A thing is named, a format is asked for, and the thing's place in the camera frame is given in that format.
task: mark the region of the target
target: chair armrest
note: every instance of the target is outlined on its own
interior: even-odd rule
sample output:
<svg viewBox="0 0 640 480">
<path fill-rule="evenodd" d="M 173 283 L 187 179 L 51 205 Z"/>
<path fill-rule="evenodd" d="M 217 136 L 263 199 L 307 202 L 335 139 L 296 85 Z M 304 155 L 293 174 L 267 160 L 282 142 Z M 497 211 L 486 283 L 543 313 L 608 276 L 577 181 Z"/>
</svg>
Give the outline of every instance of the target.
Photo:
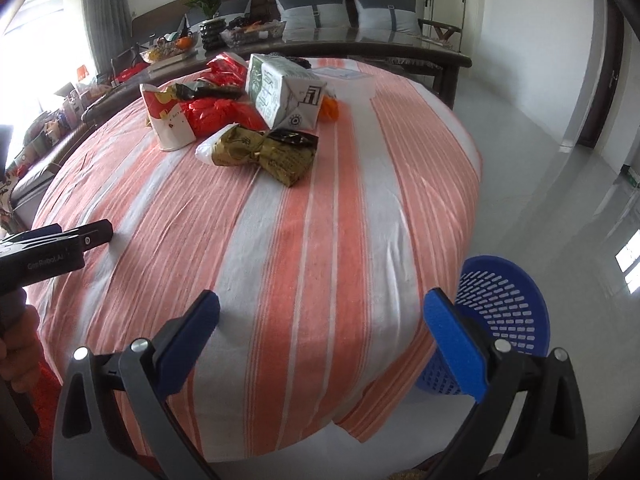
<svg viewBox="0 0 640 480">
<path fill-rule="evenodd" d="M 455 25 L 447 25 L 447 23 L 434 22 L 433 20 L 424 20 L 422 18 L 418 18 L 418 23 L 420 23 L 420 26 L 431 25 L 432 27 L 444 28 L 446 30 L 450 30 L 451 33 L 462 32 L 462 29 L 459 27 L 456 27 Z"/>
</svg>

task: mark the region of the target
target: metal screw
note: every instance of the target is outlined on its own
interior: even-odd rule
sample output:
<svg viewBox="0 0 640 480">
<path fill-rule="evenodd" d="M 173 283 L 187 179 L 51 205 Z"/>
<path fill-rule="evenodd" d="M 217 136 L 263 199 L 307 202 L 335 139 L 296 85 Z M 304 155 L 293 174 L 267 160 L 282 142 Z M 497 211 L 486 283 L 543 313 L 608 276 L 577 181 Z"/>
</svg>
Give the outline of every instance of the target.
<svg viewBox="0 0 640 480">
<path fill-rule="evenodd" d="M 494 342 L 494 347 L 498 352 L 502 352 L 503 354 L 511 351 L 511 343 L 509 343 L 506 339 L 496 339 Z"/>
<path fill-rule="evenodd" d="M 149 341 L 144 338 L 136 339 L 131 343 L 131 349 L 136 353 L 144 352 L 148 346 Z"/>
<path fill-rule="evenodd" d="M 77 348 L 76 351 L 74 352 L 74 359 L 76 361 L 82 361 L 82 359 L 84 359 L 88 355 L 89 355 L 88 348 L 81 346 L 80 348 Z"/>
<path fill-rule="evenodd" d="M 554 350 L 554 357 L 558 359 L 558 361 L 566 361 L 569 358 L 569 354 L 564 348 L 556 348 Z"/>
</svg>

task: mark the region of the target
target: laundry basket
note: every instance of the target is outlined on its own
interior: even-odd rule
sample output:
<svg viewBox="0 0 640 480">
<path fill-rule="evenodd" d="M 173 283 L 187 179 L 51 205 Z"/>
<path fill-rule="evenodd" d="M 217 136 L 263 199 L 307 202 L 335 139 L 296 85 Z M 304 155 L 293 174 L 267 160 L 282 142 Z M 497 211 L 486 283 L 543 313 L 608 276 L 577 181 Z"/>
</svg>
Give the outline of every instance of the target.
<svg viewBox="0 0 640 480">
<path fill-rule="evenodd" d="M 509 341 L 518 352 L 546 356 L 550 329 L 545 300 L 530 276 L 509 260 L 469 258 L 462 267 L 455 307 L 493 338 Z M 438 394 L 461 393 L 439 349 L 416 386 Z"/>
</svg>

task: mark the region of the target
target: ribbed black pot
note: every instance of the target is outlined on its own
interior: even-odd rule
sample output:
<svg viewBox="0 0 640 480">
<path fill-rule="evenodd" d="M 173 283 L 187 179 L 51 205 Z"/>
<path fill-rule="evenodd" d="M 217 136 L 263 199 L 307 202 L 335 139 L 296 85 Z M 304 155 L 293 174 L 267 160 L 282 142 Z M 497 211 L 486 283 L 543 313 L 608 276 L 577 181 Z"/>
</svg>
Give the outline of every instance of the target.
<svg viewBox="0 0 640 480">
<path fill-rule="evenodd" d="M 204 50 L 214 50 L 224 46 L 225 42 L 220 38 L 220 32 L 225 30 L 226 21 L 224 18 L 214 18 L 206 20 L 200 24 L 200 37 Z"/>
</svg>

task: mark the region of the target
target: gray and white pillow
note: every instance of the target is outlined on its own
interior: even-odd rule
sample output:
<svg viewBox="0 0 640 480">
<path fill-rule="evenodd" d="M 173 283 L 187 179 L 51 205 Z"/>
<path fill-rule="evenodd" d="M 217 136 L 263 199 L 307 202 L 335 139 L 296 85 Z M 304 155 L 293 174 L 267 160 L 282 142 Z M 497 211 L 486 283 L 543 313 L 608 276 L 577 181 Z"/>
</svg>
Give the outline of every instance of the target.
<svg viewBox="0 0 640 480">
<path fill-rule="evenodd" d="M 224 18 L 226 24 L 240 16 L 248 16 L 251 13 L 251 0 L 226 0 L 220 4 L 216 18 Z"/>
<path fill-rule="evenodd" d="M 415 0 L 354 0 L 358 28 L 378 28 L 420 34 Z"/>
<path fill-rule="evenodd" d="M 292 28 L 351 27 L 345 0 L 276 0 L 280 19 Z"/>
</svg>

